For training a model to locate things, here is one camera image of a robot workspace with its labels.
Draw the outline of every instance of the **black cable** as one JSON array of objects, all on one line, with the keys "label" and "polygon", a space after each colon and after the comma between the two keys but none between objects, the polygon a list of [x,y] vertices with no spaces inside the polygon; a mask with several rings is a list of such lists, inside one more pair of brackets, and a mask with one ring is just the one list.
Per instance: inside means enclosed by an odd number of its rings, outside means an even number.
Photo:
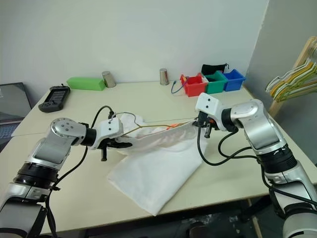
[{"label": "black cable", "polygon": [[225,162],[227,162],[228,160],[234,158],[235,155],[241,153],[242,151],[245,151],[245,150],[248,150],[249,148],[248,147],[245,147],[245,148],[242,148],[236,152],[234,152],[232,155],[228,156],[226,159],[224,159],[223,161],[220,161],[218,163],[211,163],[209,162],[203,155],[202,153],[202,150],[200,148],[200,135],[201,135],[201,130],[202,130],[202,126],[199,124],[198,125],[198,135],[197,135],[197,148],[198,148],[198,152],[200,154],[200,156],[202,157],[203,161],[208,164],[208,165],[211,165],[211,166],[218,166],[218,165],[222,165],[224,164]]},{"label": "black cable", "polygon": [[[223,138],[220,140],[220,142],[219,142],[219,144],[218,144],[218,152],[219,152],[219,154],[221,154],[223,157],[228,158],[229,155],[225,155],[225,154],[222,152],[222,150],[221,150],[221,145],[223,144],[223,142],[224,142],[227,138],[233,136],[233,135],[236,134],[238,131],[239,131],[239,129],[236,128],[232,133],[226,135],[225,137],[223,137]],[[250,150],[250,149],[252,149],[252,147],[248,146],[248,147],[245,147],[244,149]],[[233,158],[233,159],[243,159],[243,158],[254,158],[254,159],[257,159],[257,157],[254,156],[254,155],[241,155],[241,156],[234,156],[234,157],[232,157],[232,158]]]},{"label": "black cable", "polygon": [[291,194],[291,193],[288,193],[288,192],[284,192],[284,191],[282,191],[282,190],[279,190],[279,189],[276,188],[276,187],[273,187],[273,186],[269,185],[269,184],[267,183],[266,179],[265,179],[265,174],[264,174],[264,168],[263,168],[263,166],[261,166],[261,173],[262,173],[263,183],[264,183],[264,185],[265,185],[266,187],[268,187],[269,190],[272,190],[272,191],[277,192],[277,193],[280,193],[280,194],[282,194],[282,195],[284,195],[284,196],[291,197],[291,198],[294,198],[294,199],[298,199],[298,200],[301,200],[301,201],[303,201],[303,202],[307,202],[307,203],[310,203],[310,204],[312,204],[312,205],[314,205],[314,206],[317,206],[317,202],[315,202],[315,201],[312,201],[312,200],[310,200],[310,199],[307,199],[307,198],[304,198],[304,197],[300,197],[300,196],[297,196],[297,195],[294,195],[294,194]]},{"label": "black cable", "polygon": [[[108,119],[110,119],[114,112],[112,110],[111,107],[109,106],[103,106],[101,107],[96,115],[95,115],[95,118],[93,120],[93,123],[91,124],[91,127],[90,128],[93,128],[95,123],[96,123],[96,120],[97,120],[97,117],[99,116],[99,113],[104,109],[104,108],[108,108],[110,110],[110,113],[109,113],[109,116],[108,116]],[[55,223],[55,218],[54,218],[54,215],[52,213],[52,210],[50,208],[50,197],[51,197],[51,193],[53,191],[53,189],[59,184],[60,181],[62,181],[66,176],[68,176],[71,172],[73,172],[75,169],[77,169],[85,160],[86,158],[86,155],[87,155],[87,152],[88,152],[88,147],[86,146],[85,148],[85,151],[84,151],[84,154],[81,158],[81,160],[78,162],[78,164],[76,166],[74,166],[72,169],[70,169],[69,171],[67,171],[65,174],[63,174],[63,176],[61,176],[59,179],[57,179],[57,181],[52,185],[52,189],[48,195],[48,197],[46,198],[46,201],[45,201],[45,206],[46,206],[46,209],[48,211],[47,213],[47,220],[48,220],[48,224],[49,224],[49,227],[50,227],[50,230],[51,230],[51,233],[52,233],[52,237],[53,238],[58,238],[57,236],[57,233],[56,233],[56,223]]]}]

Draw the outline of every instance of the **storage bin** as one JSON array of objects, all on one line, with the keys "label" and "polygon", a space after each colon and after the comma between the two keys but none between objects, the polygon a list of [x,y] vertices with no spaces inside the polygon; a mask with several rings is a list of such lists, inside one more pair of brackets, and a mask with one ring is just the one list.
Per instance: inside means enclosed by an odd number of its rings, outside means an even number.
[{"label": "storage bin", "polygon": [[224,73],[224,76],[228,79],[227,85],[224,88],[226,92],[239,90],[243,81],[246,80],[236,69],[233,69],[230,73]]},{"label": "storage bin", "polygon": [[201,93],[205,92],[206,85],[208,83],[203,82],[202,75],[198,73],[193,77],[185,77],[183,74],[180,76],[182,85],[184,85],[185,93],[188,97],[199,96]]},{"label": "storage bin", "polygon": [[216,73],[211,75],[205,75],[206,79],[209,81],[206,87],[206,93],[221,93],[224,90],[227,78],[223,75],[221,71],[216,71]]}]

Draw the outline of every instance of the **laptop keyboard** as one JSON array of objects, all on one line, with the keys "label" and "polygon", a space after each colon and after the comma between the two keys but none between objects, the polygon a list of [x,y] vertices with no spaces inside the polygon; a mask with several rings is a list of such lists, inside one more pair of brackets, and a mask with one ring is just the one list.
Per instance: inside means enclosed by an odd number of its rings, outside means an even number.
[{"label": "laptop keyboard", "polygon": [[0,139],[10,138],[19,124],[0,126]]}]

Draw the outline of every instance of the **table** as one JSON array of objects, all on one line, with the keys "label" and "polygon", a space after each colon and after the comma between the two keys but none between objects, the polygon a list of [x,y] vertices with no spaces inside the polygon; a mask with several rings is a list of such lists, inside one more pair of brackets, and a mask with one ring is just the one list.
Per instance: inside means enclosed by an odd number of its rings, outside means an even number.
[{"label": "table", "polygon": [[[229,107],[251,99],[243,88],[240,91],[214,94]],[[43,114],[35,107],[15,131],[15,137],[0,153],[0,193],[12,181],[27,159],[36,142],[45,136],[50,122],[57,117],[70,117],[76,121],[91,122],[95,112],[109,104],[117,112],[130,111],[142,115],[149,124],[183,122],[197,116],[194,112],[197,97],[172,96],[169,86],[157,82],[118,84],[102,92],[72,90],[65,109],[52,114]],[[303,165],[313,183],[317,183],[317,168],[281,130],[295,158]],[[211,134],[205,156],[212,162],[223,158],[218,154],[218,142],[227,132]],[[223,145],[227,154],[249,146],[243,130],[240,130]],[[60,175],[78,163],[84,147],[72,147]],[[107,174],[119,163],[123,155],[108,152],[108,161],[101,162],[101,152],[89,151],[86,161],[74,173],[63,180],[51,197],[51,207],[57,222],[57,231],[93,228],[103,225],[133,221],[150,215],[132,200],[107,182]],[[175,196],[163,207],[160,214],[168,214],[204,206],[220,204],[268,194],[261,179],[261,169],[254,159],[233,159],[218,167],[202,164],[186,181]],[[43,233],[49,233],[47,223]]]},{"label": "table", "polygon": [[[141,115],[145,122],[196,117],[197,97],[174,96],[170,93],[171,85],[162,86],[158,82],[119,83],[114,88],[106,88],[103,91],[72,89],[63,110],[45,114],[38,109],[38,104],[44,101],[49,93],[47,92],[12,136],[46,133],[50,123],[60,117],[91,123],[96,112],[103,105],[111,106],[115,112],[133,112]],[[213,94],[213,96],[228,105],[252,98],[244,88],[239,91]],[[107,110],[101,113],[99,120],[106,119],[107,113]]]},{"label": "table", "polygon": [[[301,161],[312,182],[317,182],[317,168],[285,133],[289,147]],[[222,160],[217,144],[226,132],[214,132],[206,150],[208,160]],[[27,159],[36,142],[44,133],[14,137],[0,154],[0,164],[5,171],[0,173],[0,193],[16,175]],[[245,147],[248,142],[241,130],[223,145],[227,153]],[[80,160],[83,146],[72,147],[60,175],[72,168]],[[106,176],[123,158],[115,151],[108,152],[108,161],[101,162],[99,150],[89,151],[86,161],[68,178],[63,180],[60,191],[53,193],[51,207],[55,215],[58,231],[85,229],[121,223],[148,217],[149,214],[132,200],[119,192]],[[163,207],[160,214],[199,208],[212,204],[234,201],[267,194],[268,190],[261,180],[261,170],[254,159],[233,159],[221,166],[211,167],[202,164],[176,195]],[[49,233],[45,223],[43,233]]]}]

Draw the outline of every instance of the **silver robot arm segment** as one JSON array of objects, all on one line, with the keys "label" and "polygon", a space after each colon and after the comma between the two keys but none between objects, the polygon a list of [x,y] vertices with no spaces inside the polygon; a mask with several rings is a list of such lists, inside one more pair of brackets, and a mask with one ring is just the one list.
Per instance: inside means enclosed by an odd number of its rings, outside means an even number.
[{"label": "silver robot arm segment", "polygon": [[[257,99],[225,106],[216,98],[202,93],[196,110],[207,114],[222,131],[243,128],[265,176],[274,188],[317,201],[316,190],[301,163],[288,148],[282,133],[268,116],[263,103]],[[283,237],[317,237],[316,207],[310,203],[270,190],[276,212],[286,219]]]},{"label": "silver robot arm segment", "polygon": [[47,210],[37,203],[49,195],[71,146],[106,150],[107,146],[118,146],[114,138],[122,134],[118,118],[102,121],[96,128],[67,118],[52,121],[46,137],[34,147],[0,199],[0,238],[39,235]]}]

